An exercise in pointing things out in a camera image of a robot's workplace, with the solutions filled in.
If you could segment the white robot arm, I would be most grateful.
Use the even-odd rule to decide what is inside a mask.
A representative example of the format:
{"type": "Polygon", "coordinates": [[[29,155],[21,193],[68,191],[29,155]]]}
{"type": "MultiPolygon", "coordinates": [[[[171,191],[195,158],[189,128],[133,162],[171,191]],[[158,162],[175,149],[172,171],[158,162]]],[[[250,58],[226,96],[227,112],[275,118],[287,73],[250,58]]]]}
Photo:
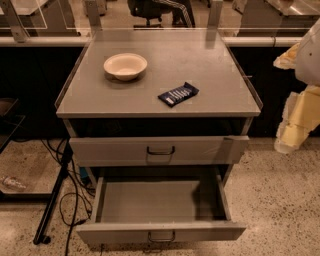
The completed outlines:
{"type": "Polygon", "coordinates": [[[290,93],[276,133],[274,149],[289,154],[320,125],[320,19],[299,43],[277,57],[273,65],[293,69],[296,79],[307,85],[301,93],[290,93]]]}

